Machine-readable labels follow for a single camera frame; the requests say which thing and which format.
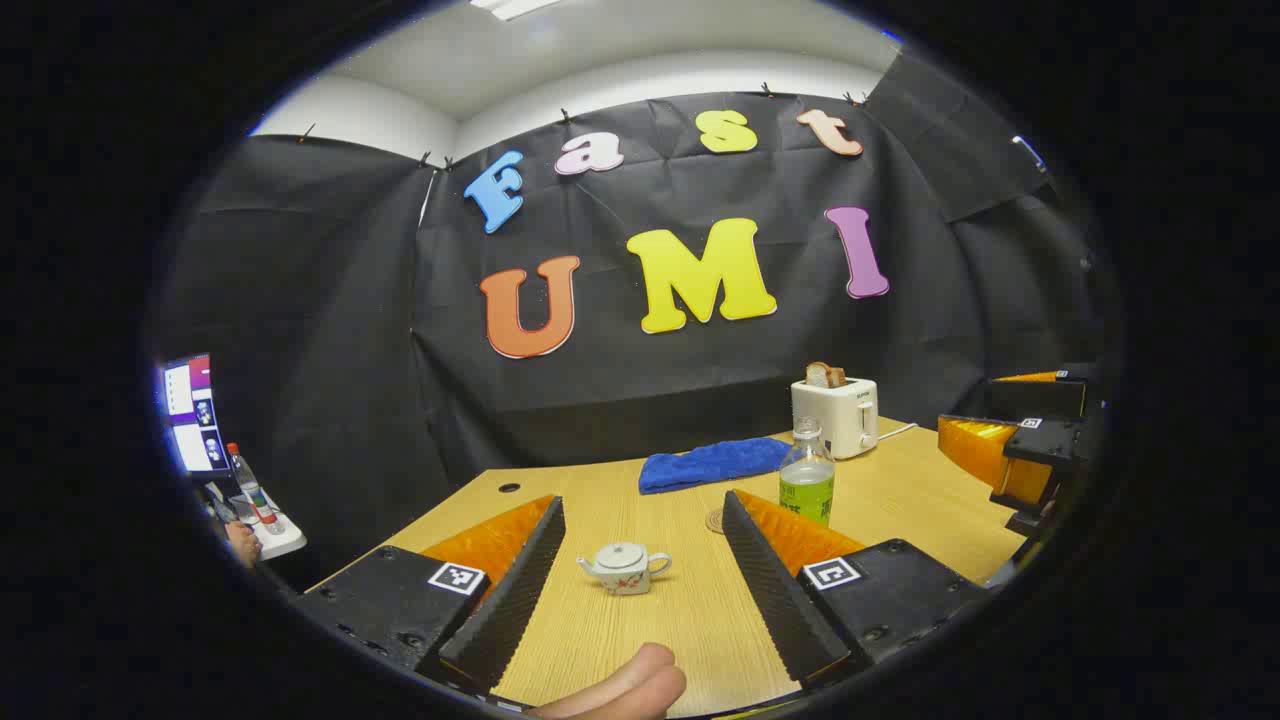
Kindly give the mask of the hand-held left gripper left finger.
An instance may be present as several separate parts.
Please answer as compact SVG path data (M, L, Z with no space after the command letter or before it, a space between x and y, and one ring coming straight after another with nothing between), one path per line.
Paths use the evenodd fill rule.
M564 538L547 495L434 546L375 548L294 606L372 657L463 691L490 691L509 666Z

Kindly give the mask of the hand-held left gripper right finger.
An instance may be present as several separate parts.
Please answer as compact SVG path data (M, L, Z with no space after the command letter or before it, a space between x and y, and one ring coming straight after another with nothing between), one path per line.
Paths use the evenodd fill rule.
M817 688L920 644L989 591L905 539L864 546L742 489L722 529L788 676Z

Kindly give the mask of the green label water bottle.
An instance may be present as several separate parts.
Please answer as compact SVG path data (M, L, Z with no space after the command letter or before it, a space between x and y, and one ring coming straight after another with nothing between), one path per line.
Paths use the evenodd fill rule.
M813 416L800 416L792 437L780 465L780 505L828 527L835 501L835 460L820 437L820 423Z

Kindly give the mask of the white floral teacup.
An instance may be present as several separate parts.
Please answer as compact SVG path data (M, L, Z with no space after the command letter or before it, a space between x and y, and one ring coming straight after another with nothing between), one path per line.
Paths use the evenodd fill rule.
M650 552L648 547L646 551L648 551L648 564L640 571L599 573L595 568L595 556L598 552L593 559L586 559L586 557L576 559L576 564L590 578L598 582L604 591L607 591L611 594L621 594L621 596L644 594L650 589L653 577L660 575L662 573L667 571L673 562L673 559L666 552Z

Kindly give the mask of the red cap plastic bottle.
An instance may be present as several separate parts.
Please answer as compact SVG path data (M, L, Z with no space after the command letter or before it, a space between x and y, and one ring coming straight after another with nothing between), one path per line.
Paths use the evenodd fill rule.
M259 520L259 525L270 536L282 536L285 532L285 524L268 501L268 496L260 486L250 462L241 452L239 446L229 442L227 443L227 452L241 493L250 503L253 515Z

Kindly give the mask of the blue towel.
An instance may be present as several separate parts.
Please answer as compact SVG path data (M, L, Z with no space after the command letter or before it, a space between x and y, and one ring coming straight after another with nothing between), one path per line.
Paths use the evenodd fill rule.
M640 495L659 495L777 471L790 445L771 437L724 441L686 454L648 457L637 479Z

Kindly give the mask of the white toaster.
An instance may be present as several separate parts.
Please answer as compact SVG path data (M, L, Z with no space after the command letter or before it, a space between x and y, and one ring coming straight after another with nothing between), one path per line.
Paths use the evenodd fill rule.
M850 378L844 386L820 388L796 380L791 384L794 420L814 418L820 439L836 460L847 460L874 450L879 443L878 386Z

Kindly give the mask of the white side table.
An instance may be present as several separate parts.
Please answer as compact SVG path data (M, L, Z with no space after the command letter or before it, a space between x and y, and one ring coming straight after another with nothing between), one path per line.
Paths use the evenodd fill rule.
M198 492L205 502L206 512L211 518L211 523L215 525L215 530L224 532L224 523L220 521L220 519L214 514L202 486L198 487ZM236 510L239 518L238 521L242 521L243 524L248 525L255 532L256 537L261 541L262 543L261 557L264 560L278 559L285 553L292 553L297 550L303 548L307 544L307 538L305 537L301 528L297 527L294 521L274 503L269 493L265 492L265 495L268 496L268 501L270 502L270 505L275 509L275 511L285 524L285 532L282 536L270 536L262 527L259 525L257 518L253 515L250 503L247 502L246 497L242 493L241 495L224 493L224 496L229 501L229 505Z

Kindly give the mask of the black backdrop cloth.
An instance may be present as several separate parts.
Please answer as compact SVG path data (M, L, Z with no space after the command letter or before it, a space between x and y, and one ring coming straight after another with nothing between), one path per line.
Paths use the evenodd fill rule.
M178 236L154 355L210 355L305 591L483 471L782 430L813 360L927 427L1094 361L1096 220L1014 135L902 56L861 106L658 91L451 169L253 136Z

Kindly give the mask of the computer monitor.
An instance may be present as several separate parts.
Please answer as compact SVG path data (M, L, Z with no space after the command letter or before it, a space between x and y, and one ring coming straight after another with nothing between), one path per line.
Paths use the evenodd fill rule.
M209 354L170 359L154 374L161 436L175 469L184 475L228 477Z

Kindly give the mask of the ceiling light panel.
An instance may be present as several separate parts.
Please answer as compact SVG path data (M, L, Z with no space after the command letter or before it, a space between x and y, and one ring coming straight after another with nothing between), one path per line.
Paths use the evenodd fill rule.
M562 0L468 0L472 6L490 13L498 20L512 20L515 18L539 12L543 8L553 6Z

